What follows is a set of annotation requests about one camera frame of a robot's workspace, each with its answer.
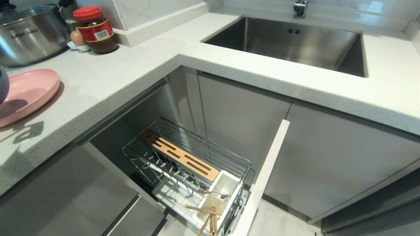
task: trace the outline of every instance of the sauce jar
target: sauce jar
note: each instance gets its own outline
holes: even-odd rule
[[[117,38],[111,23],[99,7],[85,7],[73,12],[76,27],[86,44],[97,54],[106,54],[118,49]]]

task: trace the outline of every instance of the white quartz countertop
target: white quartz countertop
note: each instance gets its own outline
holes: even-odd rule
[[[242,16],[363,34],[368,78],[201,43]],[[295,97],[420,135],[420,57],[403,32],[344,21],[221,8],[151,40],[107,55],[66,51],[14,74],[58,72],[58,93],[0,128],[0,194],[88,128],[179,66]]]

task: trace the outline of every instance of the sink basin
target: sink basin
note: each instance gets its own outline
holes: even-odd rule
[[[354,32],[246,17],[204,43],[366,77]]]

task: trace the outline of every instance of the chopsticks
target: chopsticks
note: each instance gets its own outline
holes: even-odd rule
[[[217,234],[218,234],[218,232],[217,232],[217,229],[218,229],[217,228],[217,215],[222,215],[222,214],[216,212],[215,207],[213,207],[212,210],[206,210],[206,209],[202,209],[202,208],[199,208],[199,207],[193,207],[193,206],[190,206],[190,205],[184,205],[184,207],[188,208],[188,209],[208,213],[208,216],[207,216],[206,220],[204,221],[204,224],[201,226],[200,230],[198,231],[198,235],[200,235],[203,232],[204,228],[206,228],[206,225],[209,222],[209,227],[210,227],[210,230],[209,230],[210,234],[209,235],[210,236],[217,236]]]

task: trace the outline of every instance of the pink plate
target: pink plate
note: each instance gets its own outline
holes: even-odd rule
[[[40,69],[9,78],[10,90],[0,105],[0,127],[18,121],[47,103],[60,85],[57,72]]]

